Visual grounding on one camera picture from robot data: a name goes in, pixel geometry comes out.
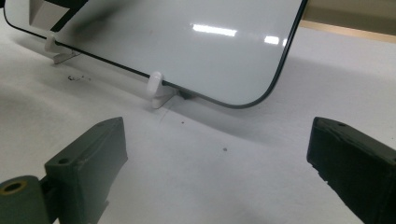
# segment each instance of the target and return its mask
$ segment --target white holder base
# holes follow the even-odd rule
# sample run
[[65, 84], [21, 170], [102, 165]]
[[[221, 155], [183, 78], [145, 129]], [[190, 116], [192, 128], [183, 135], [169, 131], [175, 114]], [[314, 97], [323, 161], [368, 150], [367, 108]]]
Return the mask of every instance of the white holder base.
[[176, 95], [177, 90], [172, 87], [163, 86], [163, 74], [154, 72], [148, 79], [147, 92], [152, 98], [151, 106], [154, 109], [158, 109]]
[[74, 51], [72, 49], [65, 48], [63, 46], [59, 46], [55, 43], [55, 36], [53, 34], [49, 34], [47, 36], [46, 45], [44, 47], [45, 51], [51, 53], [58, 53], [53, 57], [53, 62], [55, 64], [62, 63], [66, 60], [74, 58], [78, 56], [80, 53]]

